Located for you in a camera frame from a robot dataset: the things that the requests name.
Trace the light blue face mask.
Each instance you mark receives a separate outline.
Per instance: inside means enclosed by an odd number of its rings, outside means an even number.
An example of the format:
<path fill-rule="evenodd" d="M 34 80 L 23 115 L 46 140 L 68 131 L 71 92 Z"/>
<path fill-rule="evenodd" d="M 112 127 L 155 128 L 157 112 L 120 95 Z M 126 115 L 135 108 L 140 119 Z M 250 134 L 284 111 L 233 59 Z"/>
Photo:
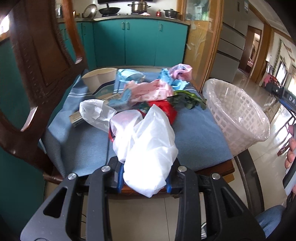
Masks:
<path fill-rule="evenodd" d="M 128 83 L 130 81 L 141 83 L 145 79 L 145 75 L 134 69 L 118 69 L 116 79 L 122 83 Z"/>

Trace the green vegetable leaves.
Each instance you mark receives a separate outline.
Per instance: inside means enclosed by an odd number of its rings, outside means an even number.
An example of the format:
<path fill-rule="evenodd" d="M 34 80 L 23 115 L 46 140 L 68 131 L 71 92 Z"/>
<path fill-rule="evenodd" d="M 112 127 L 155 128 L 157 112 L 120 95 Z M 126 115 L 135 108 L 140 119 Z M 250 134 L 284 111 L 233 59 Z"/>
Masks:
<path fill-rule="evenodd" d="M 166 99 L 172 106 L 183 104 L 187 109 L 193 109 L 195 106 L 200 106 L 203 110 L 206 109 L 206 101 L 187 90 L 176 90 L 172 96 Z"/>

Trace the wooden glass door frame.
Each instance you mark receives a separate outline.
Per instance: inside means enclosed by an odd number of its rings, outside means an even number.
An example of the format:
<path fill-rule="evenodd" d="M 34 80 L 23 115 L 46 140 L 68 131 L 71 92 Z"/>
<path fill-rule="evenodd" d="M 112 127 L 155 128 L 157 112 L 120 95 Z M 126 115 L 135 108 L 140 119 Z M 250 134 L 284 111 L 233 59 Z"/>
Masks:
<path fill-rule="evenodd" d="M 224 1 L 177 1 L 177 11 L 189 25 L 183 63 L 193 68 L 191 83 L 201 91 L 217 53 Z"/>

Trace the pink tissue pack wrapper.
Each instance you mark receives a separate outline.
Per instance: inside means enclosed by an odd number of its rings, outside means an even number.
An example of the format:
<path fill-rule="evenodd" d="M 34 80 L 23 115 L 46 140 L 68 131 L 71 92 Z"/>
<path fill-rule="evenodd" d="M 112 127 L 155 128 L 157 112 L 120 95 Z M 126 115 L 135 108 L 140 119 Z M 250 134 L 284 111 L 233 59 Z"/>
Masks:
<path fill-rule="evenodd" d="M 192 80 L 193 68 L 187 64 L 178 64 L 169 69 L 170 76 L 173 79 L 190 81 Z"/>

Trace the black casserole pot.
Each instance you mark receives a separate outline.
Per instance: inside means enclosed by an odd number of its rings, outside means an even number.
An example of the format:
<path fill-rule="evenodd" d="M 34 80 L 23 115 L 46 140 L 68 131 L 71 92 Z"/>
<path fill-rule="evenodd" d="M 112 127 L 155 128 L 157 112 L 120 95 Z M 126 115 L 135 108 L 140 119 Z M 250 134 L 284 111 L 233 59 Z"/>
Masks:
<path fill-rule="evenodd" d="M 164 13 L 166 18 L 177 19 L 179 16 L 179 12 L 174 9 L 165 9 Z"/>

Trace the white plastic bag front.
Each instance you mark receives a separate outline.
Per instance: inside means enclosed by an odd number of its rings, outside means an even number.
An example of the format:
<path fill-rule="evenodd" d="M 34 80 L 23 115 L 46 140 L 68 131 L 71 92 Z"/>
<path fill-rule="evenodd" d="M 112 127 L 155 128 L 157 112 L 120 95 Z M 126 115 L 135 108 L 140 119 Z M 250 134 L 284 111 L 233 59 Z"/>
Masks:
<path fill-rule="evenodd" d="M 123 163 L 123 180 L 131 189 L 151 198 L 165 187 L 178 155 L 175 133 L 167 115 L 153 105 L 145 116 L 136 109 L 110 119 L 113 150 Z"/>

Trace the large pink printed bag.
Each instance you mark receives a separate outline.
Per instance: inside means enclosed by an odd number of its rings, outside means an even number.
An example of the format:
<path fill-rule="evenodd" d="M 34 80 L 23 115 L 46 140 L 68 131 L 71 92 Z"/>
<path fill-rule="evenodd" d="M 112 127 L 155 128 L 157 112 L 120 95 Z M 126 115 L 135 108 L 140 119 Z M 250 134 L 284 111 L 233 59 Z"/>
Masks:
<path fill-rule="evenodd" d="M 132 103 L 160 101 L 174 95 L 173 88 L 160 79 L 142 83 L 136 83 L 132 80 L 125 85 L 124 90 L 127 89 L 131 93 L 130 102 Z"/>

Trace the blue striped seat cloth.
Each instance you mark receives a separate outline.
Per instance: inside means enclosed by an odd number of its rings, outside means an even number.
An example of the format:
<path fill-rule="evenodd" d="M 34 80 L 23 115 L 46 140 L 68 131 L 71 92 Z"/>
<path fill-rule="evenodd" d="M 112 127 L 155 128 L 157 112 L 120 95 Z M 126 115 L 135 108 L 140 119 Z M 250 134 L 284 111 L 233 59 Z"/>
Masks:
<path fill-rule="evenodd" d="M 86 122 L 77 127 L 70 122 L 69 117 L 78 111 L 80 102 L 93 97 L 78 75 L 41 138 L 44 150 L 63 177 L 69 173 L 91 174 L 116 156 L 106 132 Z M 176 111 L 172 128 L 181 165 L 199 171 L 232 159 L 224 134 L 208 108 L 187 109 L 178 104 Z"/>

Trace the light blue cloth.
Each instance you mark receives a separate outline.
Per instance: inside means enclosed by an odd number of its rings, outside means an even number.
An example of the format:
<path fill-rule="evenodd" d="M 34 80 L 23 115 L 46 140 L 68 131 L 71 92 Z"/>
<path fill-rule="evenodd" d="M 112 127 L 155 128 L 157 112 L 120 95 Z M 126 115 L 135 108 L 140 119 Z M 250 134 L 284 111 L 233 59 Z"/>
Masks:
<path fill-rule="evenodd" d="M 170 76 L 169 70 L 167 68 L 163 68 L 161 70 L 158 79 L 169 84 L 173 88 L 173 90 L 184 90 L 185 87 L 189 84 L 188 81 L 173 79 Z"/>

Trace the paper cup with blue waves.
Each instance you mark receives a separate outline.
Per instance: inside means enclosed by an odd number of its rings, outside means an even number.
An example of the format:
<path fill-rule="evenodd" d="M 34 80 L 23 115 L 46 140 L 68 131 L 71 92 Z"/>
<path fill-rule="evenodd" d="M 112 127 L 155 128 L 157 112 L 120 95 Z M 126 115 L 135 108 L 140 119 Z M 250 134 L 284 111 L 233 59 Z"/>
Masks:
<path fill-rule="evenodd" d="M 82 76 L 84 84 L 92 94 L 100 89 L 113 85 L 116 80 L 117 68 L 100 68 L 90 71 Z"/>

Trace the steel stock pot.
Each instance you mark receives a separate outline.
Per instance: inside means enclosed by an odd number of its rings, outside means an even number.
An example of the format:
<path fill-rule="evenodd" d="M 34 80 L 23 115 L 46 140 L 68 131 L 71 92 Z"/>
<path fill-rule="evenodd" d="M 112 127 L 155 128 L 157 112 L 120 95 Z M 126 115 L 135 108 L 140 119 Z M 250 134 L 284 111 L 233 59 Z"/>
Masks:
<path fill-rule="evenodd" d="M 131 7 L 131 12 L 133 14 L 142 14 L 147 12 L 149 6 L 147 2 L 145 1 L 133 1 L 131 4 L 128 4 L 129 7 Z"/>

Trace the red plastic bag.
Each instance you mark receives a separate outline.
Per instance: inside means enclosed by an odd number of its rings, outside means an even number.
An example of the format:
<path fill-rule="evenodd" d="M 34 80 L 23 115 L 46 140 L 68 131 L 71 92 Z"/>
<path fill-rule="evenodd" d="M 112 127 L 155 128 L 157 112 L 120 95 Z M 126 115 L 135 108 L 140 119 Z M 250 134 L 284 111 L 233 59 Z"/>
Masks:
<path fill-rule="evenodd" d="M 149 108 L 153 105 L 158 106 L 166 114 L 171 125 L 175 122 L 178 113 L 167 100 L 141 102 L 137 110 L 141 113 L 142 117 L 145 117 Z"/>

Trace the white plastic bag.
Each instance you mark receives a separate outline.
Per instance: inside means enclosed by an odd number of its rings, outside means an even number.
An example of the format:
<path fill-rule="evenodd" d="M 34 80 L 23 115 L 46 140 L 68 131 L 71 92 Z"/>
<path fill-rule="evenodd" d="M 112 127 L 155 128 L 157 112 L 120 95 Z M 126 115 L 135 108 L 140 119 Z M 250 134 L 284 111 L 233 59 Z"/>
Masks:
<path fill-rule="evenodd" d="M 107 106 L 103 100 L 88 99 L 80 102 L 79 113 L 86 123 L 107 133 L 110 119 L 117 111 Z"/>
<path fill-rule="evenodd" d="M 136 109 L 110 119 L 113 150 L 123 163 L 123 180 L 131 189 L 151 198 L 165 187 L 178 155 L 175 133 L 167 115 L 153 105 L 145 116 Z"/>

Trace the clear printed plastic wrapper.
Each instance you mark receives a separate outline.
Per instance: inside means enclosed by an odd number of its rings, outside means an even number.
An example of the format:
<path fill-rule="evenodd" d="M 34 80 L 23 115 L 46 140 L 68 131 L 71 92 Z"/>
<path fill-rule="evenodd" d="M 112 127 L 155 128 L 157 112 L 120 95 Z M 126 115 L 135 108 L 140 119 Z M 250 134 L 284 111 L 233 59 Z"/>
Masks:
<path fill-rule="evenodd" d="M 132 92 L 125 90 L 123 93 L 111 95 L 105 99 L 88 99 L 79 104 L 79 110 L 69 116 L 70 123 L 77 126 L 86 122 L 91 126 L 107 132 L 111 118 L 124 110 L 131 109 Z"/>

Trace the teal kitchen cabinets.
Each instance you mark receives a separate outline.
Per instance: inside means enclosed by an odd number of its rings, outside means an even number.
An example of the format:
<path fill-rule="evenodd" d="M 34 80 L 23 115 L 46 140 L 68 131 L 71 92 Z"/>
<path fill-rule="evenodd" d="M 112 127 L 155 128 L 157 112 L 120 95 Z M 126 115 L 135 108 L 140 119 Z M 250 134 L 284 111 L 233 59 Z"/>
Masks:
<path fill-rule="evenodd" d="M 94 54 L 99 67 L 170 66 L 184 59 L 188 24 L 143 16 L 111 16 L 93 22 Z"/>

